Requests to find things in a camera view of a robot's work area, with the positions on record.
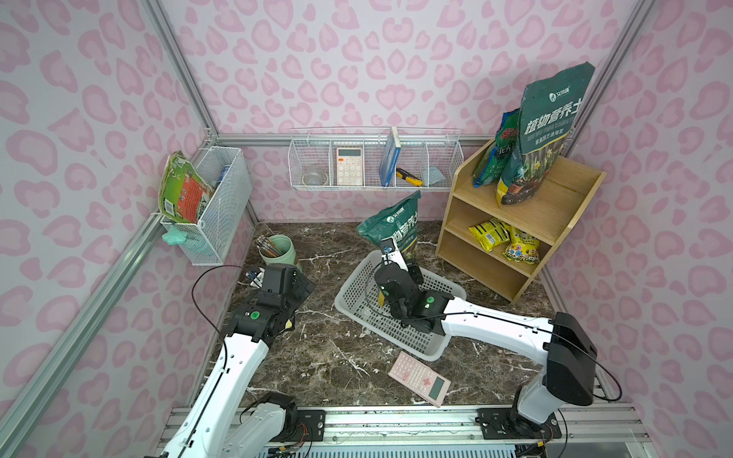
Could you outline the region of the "dark green soil bag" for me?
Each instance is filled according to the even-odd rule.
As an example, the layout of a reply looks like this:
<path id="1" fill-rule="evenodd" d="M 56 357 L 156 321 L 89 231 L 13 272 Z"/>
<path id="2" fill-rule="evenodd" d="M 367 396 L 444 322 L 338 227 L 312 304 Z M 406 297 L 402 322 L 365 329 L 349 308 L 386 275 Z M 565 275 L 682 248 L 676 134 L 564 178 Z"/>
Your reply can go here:
<path id="1" fill-rule="evenodd" d="M 415 257 L 418 240 L 418 200 L 421 192 L 415 191 L 397 204 L 384 208 L 357 226 L 358 234 L 379 246 L 382 240 L 393 238 L 397 249 L 407 260 Z"/>
<path id="2" fill-rule="evenodd" d="M 517 141 L 496 187 L 499 205 L 526 202 L 538 192 L 565 149 L 595 70 L 583 62 L 526 87 Z"/>

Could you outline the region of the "yellow floral fertilizer packet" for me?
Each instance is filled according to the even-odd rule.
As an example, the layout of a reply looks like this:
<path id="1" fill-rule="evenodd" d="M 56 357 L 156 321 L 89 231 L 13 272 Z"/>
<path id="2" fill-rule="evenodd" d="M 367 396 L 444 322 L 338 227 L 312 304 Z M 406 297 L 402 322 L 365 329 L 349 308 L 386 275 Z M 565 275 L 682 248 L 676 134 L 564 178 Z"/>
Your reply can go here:
<path id="1" fill-rule="evenodd" d="M 503 253 L 509 261 L 536 265 L 540 262 L 540 240 L 515 227 L 511 227 L 510 242 Z"/>

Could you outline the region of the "bright green flower fertilizer bag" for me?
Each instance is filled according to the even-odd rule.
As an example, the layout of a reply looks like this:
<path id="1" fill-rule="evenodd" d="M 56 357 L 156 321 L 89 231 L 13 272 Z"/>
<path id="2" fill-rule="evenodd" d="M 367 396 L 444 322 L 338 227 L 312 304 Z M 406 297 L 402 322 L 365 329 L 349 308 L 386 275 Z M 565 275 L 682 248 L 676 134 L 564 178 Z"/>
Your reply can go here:
<path id="1" fill-rule="evenodd" d="M 507 112 L 502 116 L 494 143 L 484 152 L 479 164 L 473 171 L 473 186 L 481 187 L 499 180 L 509 156 L 517 143 L 520 110 Z"/>

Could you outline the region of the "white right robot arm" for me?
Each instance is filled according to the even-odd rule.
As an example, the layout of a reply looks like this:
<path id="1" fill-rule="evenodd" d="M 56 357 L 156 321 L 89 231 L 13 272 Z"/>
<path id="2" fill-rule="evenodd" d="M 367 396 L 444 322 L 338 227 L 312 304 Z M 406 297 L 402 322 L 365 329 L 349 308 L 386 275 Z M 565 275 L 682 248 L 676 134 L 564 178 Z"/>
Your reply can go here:
<path id="1" fill-rule="evenodd" d="M 572 315 L 532 318 L 489 309 L 448 293 L 422 290 L 398 263 L 382 263 L 374 280 L 391 318 L 424 334 L 460 337 L 517 353 L 541 366 L 519 389 L 512 414 L 539 425 L 562 406 L 594 402 L 597 349 Z"/>

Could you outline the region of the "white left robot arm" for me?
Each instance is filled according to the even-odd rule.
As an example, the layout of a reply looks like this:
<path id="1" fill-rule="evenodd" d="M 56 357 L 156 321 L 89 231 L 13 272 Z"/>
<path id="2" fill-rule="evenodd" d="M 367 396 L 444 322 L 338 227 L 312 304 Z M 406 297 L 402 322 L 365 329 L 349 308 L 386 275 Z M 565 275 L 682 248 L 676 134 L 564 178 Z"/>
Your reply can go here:
<path id="1" fill-rule="evenodd" d="M 272 344 L 294 326 L 296 310 L 315 285 L 297 266 L 271 264 L 262 285 L 227 328 L 221 352 L 194 406 L 161 457 L 257 457 L 276 437 L 299 424 L 293 397 L 269 392 L 237 410 Z"/>

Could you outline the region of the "green pencil cup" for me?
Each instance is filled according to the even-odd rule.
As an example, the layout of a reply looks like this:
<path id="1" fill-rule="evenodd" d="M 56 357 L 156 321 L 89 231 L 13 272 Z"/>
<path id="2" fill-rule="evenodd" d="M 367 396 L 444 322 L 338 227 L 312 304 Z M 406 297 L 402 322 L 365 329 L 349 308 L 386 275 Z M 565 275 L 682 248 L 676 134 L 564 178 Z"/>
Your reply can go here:
<path id="1" fill-rule="evenodd" d="M 295 246 L 284 235 L 259 236 L 256 239 L 258 251 L 266 265 L 288 264 L 294 265 L 301 270 Z"/>

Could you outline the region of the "white plastic basket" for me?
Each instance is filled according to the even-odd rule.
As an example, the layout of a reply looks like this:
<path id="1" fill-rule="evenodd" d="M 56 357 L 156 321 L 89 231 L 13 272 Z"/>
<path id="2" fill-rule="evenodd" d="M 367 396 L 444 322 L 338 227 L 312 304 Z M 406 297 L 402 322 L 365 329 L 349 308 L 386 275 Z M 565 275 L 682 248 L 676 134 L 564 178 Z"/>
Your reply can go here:
<path id="1" fill-rule="evenodd" d="M 374 274 L 382 264 L 381 253 L 378 250 L 370 252 L 341 287 L 334 302 L 336 309 L 414 357 L 427 362 L 438 360 L 450 343 L 450 336 L 403 327 L 391 316 L 387 303 L 379 305 L 381 289 L 374 280 Z"/>

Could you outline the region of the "pink calculator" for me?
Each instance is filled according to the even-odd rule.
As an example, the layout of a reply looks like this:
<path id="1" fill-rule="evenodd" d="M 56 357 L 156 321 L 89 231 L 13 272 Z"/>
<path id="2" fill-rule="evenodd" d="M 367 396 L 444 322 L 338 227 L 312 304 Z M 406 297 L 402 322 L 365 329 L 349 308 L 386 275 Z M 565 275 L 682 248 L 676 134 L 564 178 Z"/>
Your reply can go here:
<path id="1" fill-rule="evenodd" d="M 452 384 L 447 378 L 404 351 L 401 351 L 395 360 L 389 371 L 389 377 L 437 408 L 443 405 Z"/>

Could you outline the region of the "clear glass bowl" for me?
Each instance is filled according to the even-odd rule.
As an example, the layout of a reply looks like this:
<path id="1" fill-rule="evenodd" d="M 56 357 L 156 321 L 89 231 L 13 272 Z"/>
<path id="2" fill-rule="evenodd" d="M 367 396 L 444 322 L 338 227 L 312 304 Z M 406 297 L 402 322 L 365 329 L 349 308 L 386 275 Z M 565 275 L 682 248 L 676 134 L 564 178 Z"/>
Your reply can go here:
<path id="1" fill-rule="evenodd" d="M 320 165 L 305 167 L 302 173 L 301 184 L 307 187 L 320 187 L 329 185 L 329 173 Z"/>

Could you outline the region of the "mint green star hook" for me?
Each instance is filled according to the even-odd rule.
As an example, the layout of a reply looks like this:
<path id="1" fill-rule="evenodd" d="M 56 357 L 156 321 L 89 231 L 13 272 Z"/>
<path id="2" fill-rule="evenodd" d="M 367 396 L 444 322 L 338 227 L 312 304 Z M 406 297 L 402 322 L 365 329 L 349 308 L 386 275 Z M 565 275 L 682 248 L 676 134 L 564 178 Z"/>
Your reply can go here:
<path id="1" fill-rule="evenodd" d="M 171 225 L 162 235 L 162 240 L 169 246 L 183 245 L 187 241 L 187 234 L 175 225 Z"/>

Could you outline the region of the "yellow utility knife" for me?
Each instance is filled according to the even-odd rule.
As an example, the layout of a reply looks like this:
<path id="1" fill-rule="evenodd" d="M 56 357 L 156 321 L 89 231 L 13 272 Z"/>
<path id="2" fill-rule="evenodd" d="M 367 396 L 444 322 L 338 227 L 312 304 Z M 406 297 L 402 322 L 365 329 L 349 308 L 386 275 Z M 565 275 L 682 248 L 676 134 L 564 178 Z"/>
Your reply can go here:
<path id="1" fill-rule="evenodd" d="M 422 187 L 424 185 L 423 181 L 421 179 L 418 179 L 418 177 L 412 175 L 411 173 L 405 171 L 404 169 L 397 167 L 395 169 L 395 174 L 399 179 L 402 179 L 402 181 L 406 181 L 407 183 L 410 183 L 410 185 L 415 187 Z"/>

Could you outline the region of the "light blue cup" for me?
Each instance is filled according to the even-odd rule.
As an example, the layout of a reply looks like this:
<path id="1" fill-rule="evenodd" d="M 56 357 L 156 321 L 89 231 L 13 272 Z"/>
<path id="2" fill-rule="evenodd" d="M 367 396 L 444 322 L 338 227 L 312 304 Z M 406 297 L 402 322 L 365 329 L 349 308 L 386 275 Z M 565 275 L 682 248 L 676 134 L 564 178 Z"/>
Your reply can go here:
<path id="1" fill-rule="evenodd" d="M 426 187 L 445 187 L 447 184 L 447 178 L 445 175 L 435 166 L 431 166 L 428 170 L 427 177 L 424 180 Z"/>

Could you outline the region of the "green red seed packet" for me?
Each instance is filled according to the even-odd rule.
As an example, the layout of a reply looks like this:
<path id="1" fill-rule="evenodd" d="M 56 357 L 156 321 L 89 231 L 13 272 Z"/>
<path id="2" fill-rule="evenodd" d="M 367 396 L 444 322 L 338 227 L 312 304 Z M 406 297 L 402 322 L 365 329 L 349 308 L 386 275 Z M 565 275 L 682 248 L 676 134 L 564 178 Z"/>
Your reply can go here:
<path id="1" fill-rule="evenodd" d="M 158 192 L 164 217 L 174 223 L 197 224 L 214 193 L 181 151 L 168 156 Z"/>

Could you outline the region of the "white orange calculator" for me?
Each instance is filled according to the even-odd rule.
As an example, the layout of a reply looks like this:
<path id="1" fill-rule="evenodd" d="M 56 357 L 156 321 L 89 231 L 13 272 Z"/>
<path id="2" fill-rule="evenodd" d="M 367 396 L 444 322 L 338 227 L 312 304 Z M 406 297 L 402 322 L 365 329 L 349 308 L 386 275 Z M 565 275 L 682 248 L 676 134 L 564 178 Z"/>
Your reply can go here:
<path id="1" fill-rule="evenodd" d="M 341 187 L 364 185 L 362 147 L 339 147 L 336 150 L 336 184 Z"/>

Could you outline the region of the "blue book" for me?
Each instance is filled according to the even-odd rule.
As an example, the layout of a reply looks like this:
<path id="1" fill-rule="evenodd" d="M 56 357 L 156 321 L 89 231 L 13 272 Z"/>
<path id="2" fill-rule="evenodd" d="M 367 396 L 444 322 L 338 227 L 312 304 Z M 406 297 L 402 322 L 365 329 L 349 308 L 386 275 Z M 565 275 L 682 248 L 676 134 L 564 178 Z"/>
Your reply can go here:
<path id="1" fill-rule="evenodd" d="M 382 187 L 391 187 L 401 149 L 399 130 L 396 126 L 392 126 L 387 136 L 385 151 L 379 167 L 379 179 Z"/>

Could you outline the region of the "white mesh wall basket left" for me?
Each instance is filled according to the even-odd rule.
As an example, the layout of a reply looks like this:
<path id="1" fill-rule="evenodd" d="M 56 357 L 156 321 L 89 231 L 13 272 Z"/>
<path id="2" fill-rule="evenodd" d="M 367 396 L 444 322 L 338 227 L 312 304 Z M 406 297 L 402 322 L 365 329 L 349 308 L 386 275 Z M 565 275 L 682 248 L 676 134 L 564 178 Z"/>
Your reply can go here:
<path id="1" fill-rule="evenodd" d="M 214 188 L 213 197 L 197 224 L 174 223 L 160 212 L 161 224 L 165 232 L 175 225 L 187 234 L 185 244 L 177 247 L 193 265 L 222 265 L 253 191 L 244 153 L 239 148 L 211 146 L 202 152 L 200 162 L 192 164 Z"/>

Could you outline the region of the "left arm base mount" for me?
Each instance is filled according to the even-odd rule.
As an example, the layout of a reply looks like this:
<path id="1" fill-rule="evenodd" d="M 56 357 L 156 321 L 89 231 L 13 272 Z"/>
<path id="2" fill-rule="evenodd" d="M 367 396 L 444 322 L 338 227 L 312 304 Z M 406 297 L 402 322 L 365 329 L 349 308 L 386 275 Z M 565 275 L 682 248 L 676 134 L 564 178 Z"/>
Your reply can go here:
<path id="1" fill-rule="evenodd" d="M 319 443 L 324 441 L 326 412 L 324 410 L 299 410 L 291 420 L 286 420 L 282 431 L 273 436 L 273 443 Z"/>

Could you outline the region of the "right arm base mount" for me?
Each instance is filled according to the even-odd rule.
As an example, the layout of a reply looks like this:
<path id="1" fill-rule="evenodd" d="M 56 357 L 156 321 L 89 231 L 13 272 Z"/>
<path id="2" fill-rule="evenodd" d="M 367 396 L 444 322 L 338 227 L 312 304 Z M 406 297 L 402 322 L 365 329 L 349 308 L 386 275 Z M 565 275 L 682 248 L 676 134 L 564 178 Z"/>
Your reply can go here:
<path id="1" fill-rule="evenodd" d="M 563 437 L 559 422 L 551 414 L 544 423 L 525 419 L 512 408 L 479 408 L 475 423 L 484 440 L 538 440 L 548 442 Z"/>

